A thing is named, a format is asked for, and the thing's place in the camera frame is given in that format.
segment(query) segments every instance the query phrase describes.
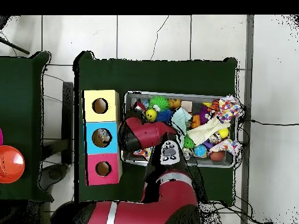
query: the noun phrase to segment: gray bin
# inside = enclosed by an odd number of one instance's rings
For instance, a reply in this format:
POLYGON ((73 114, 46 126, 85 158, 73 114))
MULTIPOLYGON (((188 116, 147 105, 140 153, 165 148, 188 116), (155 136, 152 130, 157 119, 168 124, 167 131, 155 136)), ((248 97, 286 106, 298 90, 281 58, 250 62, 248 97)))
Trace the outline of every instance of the gray bin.
MULTIPOLYGON (((194 108, 192 107, 192 113, 196 114, 200 110, 202 103, 204 102, 212 102, 213 100, 220 99, 224 96, 205 96, 205 95, 195 95, 195 94, 173 94, 173 93, 156 93, 156 92, 136 92, 136 91, 128 91, 124 95, 124 106, 123 110, 127 111, 131 107, 131 102, 133 98, 137 99, 148 99, 150 100, 154 96, 165 96, 167 99, 181 99, 188 100, 193 103, 194 108)), ((233 118, 231 120, 230 126, 230 134, 229 138, 232 140, 237 139, 238 131, 238 118, 233 118)), ((143 156, 132 155, 130 152, 121 151, 120 156, 122 161, 127 163, 132 163, 135 165, 146 166, 148 161, 143 156)), ((207 158, 198 158, 191 157, 190 160, 187 161, 189 166, 198 166, 198 167, 220 167, 220 168, 230 168, 235 165, 236 157, 232 156, 228 152, 226 152, 225 158, 220 162, 214 162, 209 157, 207 158)))

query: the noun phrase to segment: yellow box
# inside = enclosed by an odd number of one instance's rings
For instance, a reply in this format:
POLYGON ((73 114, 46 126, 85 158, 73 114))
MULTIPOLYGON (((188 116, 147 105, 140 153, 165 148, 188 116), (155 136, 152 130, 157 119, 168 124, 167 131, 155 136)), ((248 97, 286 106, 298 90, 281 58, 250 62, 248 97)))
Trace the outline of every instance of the yellow box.
POLYGON ((119 94, 115 90, 84 90, 83 100, 86 122, 119 121, 119 94))

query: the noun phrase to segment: circular hole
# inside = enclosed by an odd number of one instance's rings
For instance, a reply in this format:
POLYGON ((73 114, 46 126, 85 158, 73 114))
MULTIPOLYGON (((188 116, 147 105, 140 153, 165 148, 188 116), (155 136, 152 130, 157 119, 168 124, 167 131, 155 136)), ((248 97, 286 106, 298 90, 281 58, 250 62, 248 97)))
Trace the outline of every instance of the circular hole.
POLYGON ((105 113, 108 110, 108 102, 103 98, 98 98, 92 103, 92 109, 95 113, 105 113))
POLYGON ((111 165, 108 162, 99 162, 96 165, 96 173, 100 176, 107 176, 111 172, 111 165))
POLYGON ((107 129, 96 129, 92 134, 92 142, 99 148, 107 147, 111 140, 111 133, 107 129))

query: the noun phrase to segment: green spiky ball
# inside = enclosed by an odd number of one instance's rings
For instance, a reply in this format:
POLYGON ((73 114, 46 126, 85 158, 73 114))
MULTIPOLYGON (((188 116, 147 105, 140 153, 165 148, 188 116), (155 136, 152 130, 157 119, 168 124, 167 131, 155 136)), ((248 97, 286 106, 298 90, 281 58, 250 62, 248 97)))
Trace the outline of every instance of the green spiky ball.
POLYGON ((193 149, 194 147, 195 147, 194 142, 192 141, 190 136, 188 134, 186 134, 185 139, 184 139, 184 148, 193 149))
POLYGON ((168 99, 166 99, 163 96, 155 96, 149 101, 149 108, 153 109, 153 106, 157 105, 161 110, 164 111, 166 109, 169 109, 169 102, 168 99))

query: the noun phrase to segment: blue box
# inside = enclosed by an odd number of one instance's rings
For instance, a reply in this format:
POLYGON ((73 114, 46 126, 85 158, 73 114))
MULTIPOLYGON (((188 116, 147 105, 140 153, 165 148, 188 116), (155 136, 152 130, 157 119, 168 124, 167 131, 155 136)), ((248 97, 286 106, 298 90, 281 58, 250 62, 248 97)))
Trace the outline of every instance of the blue box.
POLYGON ((104 154, 104 153, 117 153, 118 141, 117 141, 117 122, 87 122, 86 123, 86 142, 87 142, 87 154, 104 154), (110 133, 110 143, 108 146, 100 148, 92 142, 92 134, 97 129, 106 129, 110 133))

